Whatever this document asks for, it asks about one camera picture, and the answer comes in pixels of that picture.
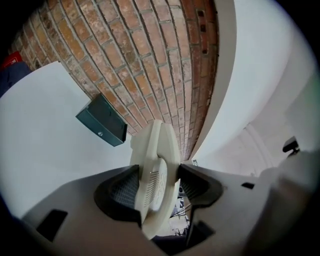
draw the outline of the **hole in brick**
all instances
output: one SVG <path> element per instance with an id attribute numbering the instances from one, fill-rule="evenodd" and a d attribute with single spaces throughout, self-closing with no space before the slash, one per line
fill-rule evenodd
<path id="1" fill-rule="evenodd" d="M 206 25 L 201 25 L 200 26 L 200 31 L 201 32 L 206 32 Z"/>
<path id="2" fill-rule="evenodd" d="M 204 13 L 203 10 L 198 10 L 197 13 L 198 13 L 199 17 L 204 17 L 205 16 L 205 13 Z"/>

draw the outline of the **white plastic object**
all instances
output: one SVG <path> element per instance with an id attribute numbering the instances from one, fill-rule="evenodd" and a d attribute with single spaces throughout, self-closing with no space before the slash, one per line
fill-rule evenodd
<path id="1" fill-rule="evenodd" d="M 139 165 L 139 189 L 134 208 L 140 211 L 142 231 L 152 239 L 169 217 L 178 198 L 180 152 L 171 124 L 155 120 L 131 139 L 130 165 Z M 166 175 L 160 175 L 166 163 Z M 162 197 L 158 210 L 153 202 Z"/>

